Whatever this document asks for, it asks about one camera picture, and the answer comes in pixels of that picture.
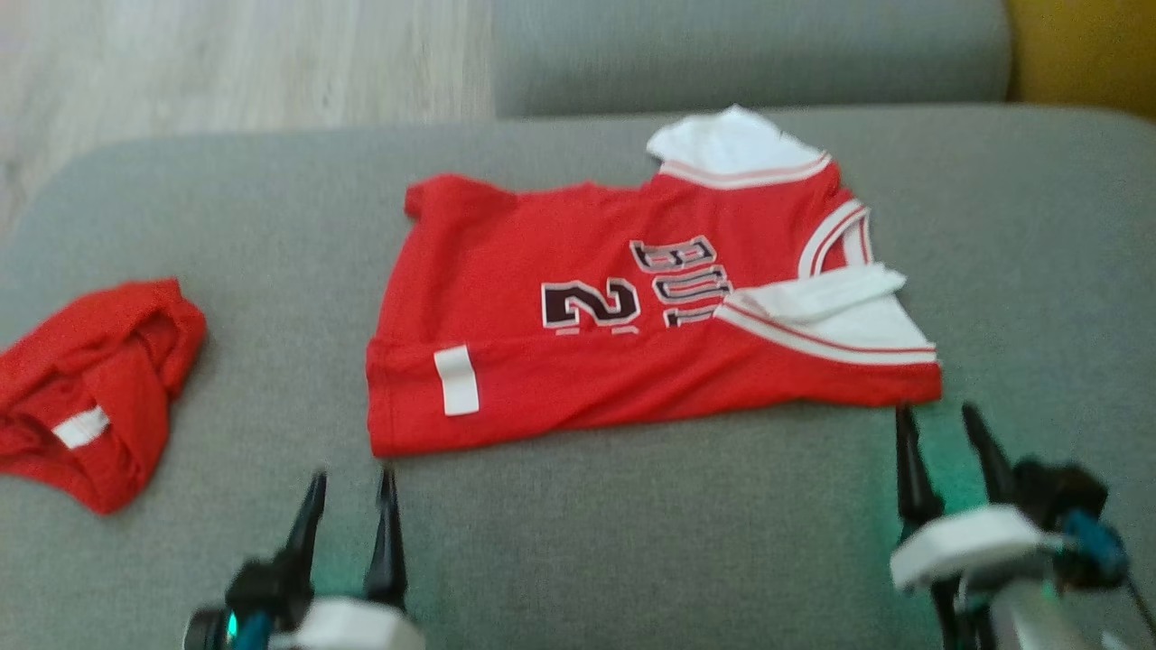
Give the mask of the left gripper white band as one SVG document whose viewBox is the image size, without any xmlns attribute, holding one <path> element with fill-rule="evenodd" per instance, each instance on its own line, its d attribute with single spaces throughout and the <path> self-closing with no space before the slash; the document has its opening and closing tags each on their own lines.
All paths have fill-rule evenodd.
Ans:
<svg viewBox="0 0 1156 650">
<path fill-rule="evenodd" d="M 381 472 L 378 529 L 364 577 L 364 597 L 317 596 L 312 589 L 314 535 L 329 474 L 317 470 L 286 535 L 280 561 L 249 562 L 220 606 L 194 610 L 186 649 L 425 649 L 408 616 L 407 567 L 397 478 Z"/>
</svg>

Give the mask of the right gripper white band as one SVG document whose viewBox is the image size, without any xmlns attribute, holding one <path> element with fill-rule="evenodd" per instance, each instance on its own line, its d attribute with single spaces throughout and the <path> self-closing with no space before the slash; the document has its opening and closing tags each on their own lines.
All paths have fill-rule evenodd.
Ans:
<svg viewBox="0 0 1156 650">
<path fill-rule="evenodd" d="M 1016 507 L 1011 463 L 992 436 L 977 404 L 962 404 L 965 433 L 980 465 L 991 505 L 943 515 L 919 445 L 912 408 L 897 407 L 897 510 L 901 541 L 890 556 L 892 588 L 907 593 L 956 597 L 977 581 L 979 590 L 999 589 L 1042 557 L 1066 551 L 1067 535 L 1043 530 Z"/>
</svg>

